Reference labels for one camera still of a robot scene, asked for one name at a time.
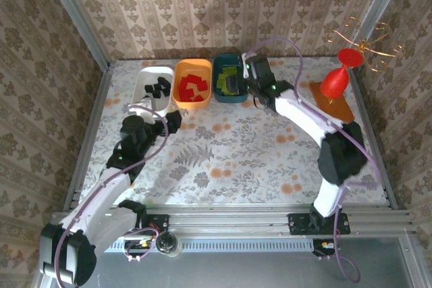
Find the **teal plastic container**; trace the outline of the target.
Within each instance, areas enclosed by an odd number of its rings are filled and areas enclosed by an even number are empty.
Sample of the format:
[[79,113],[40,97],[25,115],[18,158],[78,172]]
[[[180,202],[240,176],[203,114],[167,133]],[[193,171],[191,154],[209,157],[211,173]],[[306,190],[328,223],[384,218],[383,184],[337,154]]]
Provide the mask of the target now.
[[235,76],[238,76],[239,78],[243,77],[243,66],[242,66],[242,59],[241,56],[233,53],[224,53],[221,55],[216,56],[216,58],[213,60],[213,79],[212,79],[212,89],[213,93],[215,95],[215,99],[221,103],[243,103],[248,98],[248,93],[245,90],[243,91],[243,95],[229,95],[229,96],[223,96],[218,93],[216,83],[219,78],[222,78],[221,75],[221,69],[225,66],[236,66],[237,67],[237,74]]

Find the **long aluminium frame rail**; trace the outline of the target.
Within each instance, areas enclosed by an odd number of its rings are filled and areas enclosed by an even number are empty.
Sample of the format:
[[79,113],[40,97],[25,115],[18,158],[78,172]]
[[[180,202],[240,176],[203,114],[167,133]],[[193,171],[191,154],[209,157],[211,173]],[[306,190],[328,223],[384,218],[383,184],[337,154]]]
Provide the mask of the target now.
[[[277,237],[290,234],[288,215],[310,213],[309,205],[286,204],[162,204],[129,209],[121,206],[96,209],[90,207],[81,215],[77,211],[57,214],[57,221],[91,236],[104,230],[115,230],[120,237],[135,228],[139,212],[168,214],[169,230],[184,237]],[[350,237],[399,237],[416,230],[408,211],[386,206],[347,205]]]

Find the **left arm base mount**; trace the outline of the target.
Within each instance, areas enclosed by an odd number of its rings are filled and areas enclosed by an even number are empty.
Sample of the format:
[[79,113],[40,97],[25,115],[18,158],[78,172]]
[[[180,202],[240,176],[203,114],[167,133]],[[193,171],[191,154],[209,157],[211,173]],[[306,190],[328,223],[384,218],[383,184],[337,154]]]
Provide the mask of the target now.
[[169,228],[168,214],[141,214],[137,216],[135,229],[152,227],[159,233],[167,231]]

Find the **orange rectangular board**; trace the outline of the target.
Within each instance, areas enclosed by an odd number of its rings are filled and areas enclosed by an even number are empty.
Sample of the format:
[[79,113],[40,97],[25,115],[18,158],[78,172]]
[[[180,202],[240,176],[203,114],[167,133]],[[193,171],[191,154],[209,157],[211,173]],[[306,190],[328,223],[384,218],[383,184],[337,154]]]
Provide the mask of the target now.
[[320,82],[311,82],[308,87],[312,96],[320,110],[326,114],[342,120],[345,123],[350,123],[355,120],[354,114],[350,109],[344,96],[337,99],[331,99],[324,96],[320,91]]

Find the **red plastic goblet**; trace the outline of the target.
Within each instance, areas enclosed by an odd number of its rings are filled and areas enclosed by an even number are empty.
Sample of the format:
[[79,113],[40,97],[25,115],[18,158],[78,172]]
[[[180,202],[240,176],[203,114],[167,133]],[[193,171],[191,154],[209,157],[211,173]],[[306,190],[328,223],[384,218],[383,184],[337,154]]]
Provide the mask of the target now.
[[340,50],[337,58],[342,64],[341,67],[329,72],[320,85],[321,94],[331,100],[341,97],[345,92],[350,82],[348,69],[358,67],[363,62],[360,52],[349,48]]

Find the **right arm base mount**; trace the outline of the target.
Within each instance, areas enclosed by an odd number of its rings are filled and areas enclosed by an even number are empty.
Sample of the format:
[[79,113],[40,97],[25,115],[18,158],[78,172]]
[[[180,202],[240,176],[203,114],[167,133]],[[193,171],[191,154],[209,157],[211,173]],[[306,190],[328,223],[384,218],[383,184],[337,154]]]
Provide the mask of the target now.
[[[314,212],[288,215],[288,227],[291,235],[333,235],[334,223],[335,215],[326,218]],[[337,230],[342,235],[351,234],[346,213],[339,212]]]

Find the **round black glass jar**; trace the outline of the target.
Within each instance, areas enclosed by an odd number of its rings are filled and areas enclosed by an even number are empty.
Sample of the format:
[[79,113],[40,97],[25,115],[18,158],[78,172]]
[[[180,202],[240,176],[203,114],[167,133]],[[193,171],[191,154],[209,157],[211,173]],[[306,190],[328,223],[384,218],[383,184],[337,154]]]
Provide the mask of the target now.
[[164,231],[156,240],[156,249],[159,253],[173,258],[180,254],[182,251],[182,245],[180,239],[175,233]]

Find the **floral table cover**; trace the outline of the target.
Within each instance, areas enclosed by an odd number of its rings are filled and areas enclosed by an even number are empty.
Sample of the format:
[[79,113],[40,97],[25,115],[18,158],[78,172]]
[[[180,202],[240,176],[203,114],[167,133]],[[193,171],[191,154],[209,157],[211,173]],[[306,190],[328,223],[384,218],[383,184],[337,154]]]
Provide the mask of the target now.
[[[174,60],[118,61],[111,67],[99,128],[82,184],[84,198],[119,141],[123,119],[138,73],[152,65],[174,67]],[[318,81],[338,64],[335,58],[306,58],[299,93],[310,102],[308,81]],[[249,97],[225,104],[180,110],[182,125],[163,150],[146,163],[139,177],[115,203],[131,199],[144,204],[310,204],[318,194],[321,174],[317,143],[290,120],[257,108]],[[376,173],[368,163],[344,200],[352,204],[387,205]]]

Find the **white plastic container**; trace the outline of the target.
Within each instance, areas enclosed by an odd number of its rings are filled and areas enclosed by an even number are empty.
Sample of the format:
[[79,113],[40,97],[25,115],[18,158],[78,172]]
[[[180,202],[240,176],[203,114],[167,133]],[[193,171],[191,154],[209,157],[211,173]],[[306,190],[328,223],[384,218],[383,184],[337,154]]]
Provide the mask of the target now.
[[[169,66],[155,65],[143,68],[136,77],[134,92],[130,105],[135,103],[150,103],[153,110],[161,117],[166,116],[171,105],[171,96],[173,92],[173,75],[174,71]],[[164,97],[161,93],[161,98],[154,98],[152,92],[146,92],[144,86],[151,84],[154,89],[154,84],[158,83],[158,77],[163,77],[171,83],[171,96]]]

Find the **aluminium side rail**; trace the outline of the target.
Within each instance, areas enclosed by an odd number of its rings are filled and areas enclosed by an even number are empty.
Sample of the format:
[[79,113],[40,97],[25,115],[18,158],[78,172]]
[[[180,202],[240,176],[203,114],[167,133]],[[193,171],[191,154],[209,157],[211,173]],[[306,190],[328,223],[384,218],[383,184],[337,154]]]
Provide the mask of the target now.
[[80,189],[86,177],[86,172],[92,153],[92,148],[95,143],[97,130],[99,128],[99,122],[103,112],[103,107],[105,105],[107,93],[111,85],[113,66],[114,63],[110,63],[107,70],[102,75],[99,89],[94,100],[94,105],[92,107],[86,132],[80,148],[78,159],[76,161],[76,166],[72,175],[70,187],[65,198],[65,203],[63,205],[64,212],[68,212],[74,202],[80,197]]
[[368,106],[369,100],[367,92],[364,88],[362,78],[356,75],[357,72],[359,72],[358,68],[349,70],[350,84],[363,123],[363,129],[369,142],[373,162],[375,163],[373,166],[377,170],[379,183],[385,192],[390,208],[394,210],[405,210],[406,208],[403,204],[400,204],[396,195],[397,192],[394,191],[393,183],[387,174],[385,161],[381,155],[380,138],[375,135],[371,121],[372,113]]

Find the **orange plastic container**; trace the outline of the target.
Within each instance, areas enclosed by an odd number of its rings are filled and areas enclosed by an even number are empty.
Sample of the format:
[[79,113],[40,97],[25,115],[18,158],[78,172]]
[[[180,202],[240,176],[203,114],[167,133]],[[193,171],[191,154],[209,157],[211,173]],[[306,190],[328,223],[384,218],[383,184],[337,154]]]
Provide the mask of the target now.
[[[194,97],[201,95],[204,98],[202,102],[184,102],[179,97],[179,84],[182,78],[185,78],[188,74],[193,74],[201,77],[202,80],[206,80],[208,84],[208,90],[199,92],[196,88],[196,84],[188,83],[187,89],[191,88],[194,90]],[[174,80],[173,80],[173,94],[172,98],[176,105],[181,109],[201,109],[205,108],[211,99],[212,95],[212,65],[211,62],[206,59],[183,59],[178,62],[175,66]]]

